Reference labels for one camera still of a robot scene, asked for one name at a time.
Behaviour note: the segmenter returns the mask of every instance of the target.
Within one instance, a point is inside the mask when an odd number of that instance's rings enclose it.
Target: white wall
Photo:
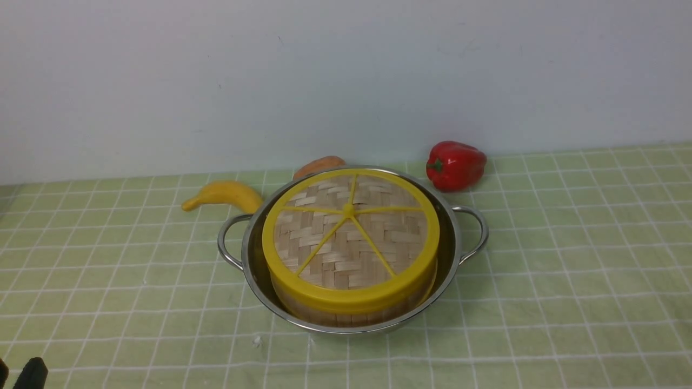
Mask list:
[[[689,0],[4,0],[0,183],[690,139],[691,20]]]

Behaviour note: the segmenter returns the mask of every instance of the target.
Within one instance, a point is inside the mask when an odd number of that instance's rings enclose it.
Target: pot rim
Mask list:
[[[412,309],[411,311],[401,315],[397,316],[396,318],[387,320],[382,323],[378,324],[373,324],[373,325],[365,325],[365,326],[359,326],[359,327],[330,327],[330,326],[324,326],[324,325],[318,325],[318,324],[313,324],[310,322],[307,322],[305,320],[302,320],[300,318],[295,317],[294,315],[291,315],[289,312],[285,311],[281,307],[278,307],[276,304],[274,304],[271,300],[269,300],[262,290],[260,289],[258,283],[255,281],[255,276],[253,275],[253,272],[251,270],[251,266],[247,266],[248,264],[248,247],[249,247],[249,242],[250,242],[250,236],[251,233],[253,232],[254,228],[259,228],[262,227],[264,224],[260,224],[259,221],[261,218],[266,217],[266,213],[268,212],[269,209],[274,205],[274,203],[281,197],[288,189],[292,188],[295,184],[308,179],[309,177],[312,177],[314,175],[327,172],[327,171],[333,171],[333,170],[344,170],[344,169],[353,169],[353,168],[358,168],[358,169],[368,169],[368,170],[377,170],[380,172],[385,172],[389,174],[394,174],[397,175],[409,182],[411,184],[415,185],[418,187],[420,191],[422,191],[425,195],[430,195],[432,196],[441,206],[442,209],[444,209],[444,212],[446,213],[447,217],[449,218],[449,221],[452,225],[452,230],[454,232],[454,240],[455,240],[455,245],[454,245],[454,253],[453,253],[453,264],[447,273],[446,277],[444,278],[444,281],[440,283],[438,286],[437,290],[431,294],[427,299],[425,299],[420,305]],[[402,323],[414,318],[418,314],[420,314],[424,309],[426,309],[428,306],[430,306],[434,301],[436,301],[442,294],[445,292],[447,287],[449,287],[449,284],[452,282],[454,279],[455,274],[457,273],[457,269],[459,268],[459,263],[454,265],[455,262],[459,262],[459,260],[463,261],[464,257],[464,252],[462,249],[462,236],[461,236],[461,229],[459,228],[459,223],[457,221],[457,218],[455,216],[455,211],[453,210],[453,207],[450,206],[450,204],[445,200],[445,198],[442,197],[441,194],[429,190],[427,187],[423,186],[415,177],[399,172],[390,168],[382,168],[380,166],[375,166],[375,165],[345,165],[345,166],[339,166],[337,168],[332,168],[328,170],[321,170],[319,172],[315,172],[312,174],[308,174],[307,176],[304,176],[298,180],[291,181],[287,183],[286,185],[282,186],[279,190],[274,192],[274,194],[267,199],[262,206],[255,212],[252,217],[250,218],[248,225],[246,227],[243,240],[242,240],[242,246],[241,246],[241,252],[240,252],[240,260],[243,263],[242,271],[243,274],[245,275],[245,279],[248,283],[248,286],[250,287],[250,290],[255,294],[255,296],[259,299],[259,301],[262,302],[264,306],[269,308],[274,314],[278,315],[279,317],[283,318],[284,320],[288,321],[291,324],[297,325],[298,327],[301,327],[307,331],[310,332],[319,332],[319,333],[324,333],[324,334],[335,334],[335,335],[355,335],[355,334],[364,334],[364,333],[375,333],[375,332],[383,332],[387,331],[389,329],[392,329],[393,327],[396,327],[398,325],[401,325]]]

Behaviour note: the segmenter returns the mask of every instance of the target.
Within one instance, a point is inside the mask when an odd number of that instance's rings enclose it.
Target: toy vegetable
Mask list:
[[[440,192],[457,192],[483,177],[487,161],[486,155],[473,146],[444,141],[431,149],[426,174]]]

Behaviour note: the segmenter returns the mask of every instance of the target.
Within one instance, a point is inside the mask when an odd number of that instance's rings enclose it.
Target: yellow banana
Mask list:
[[[188,212],[204,204],[230,204],[245,213],[255,213],[262,198],[254,189],[238,181],[212,181],[202,187],[197,196],[187,200],[181,208]]]

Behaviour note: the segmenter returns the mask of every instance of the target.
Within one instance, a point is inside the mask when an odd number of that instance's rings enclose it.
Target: yellow steamer lid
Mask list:
[[[356,168],[297,183],[262,231],[275,290],[294,314],[297,305],[368,315],[415,298],[413,308],[432,288],[438,242],[437,213],[423,192],[394,174]]]

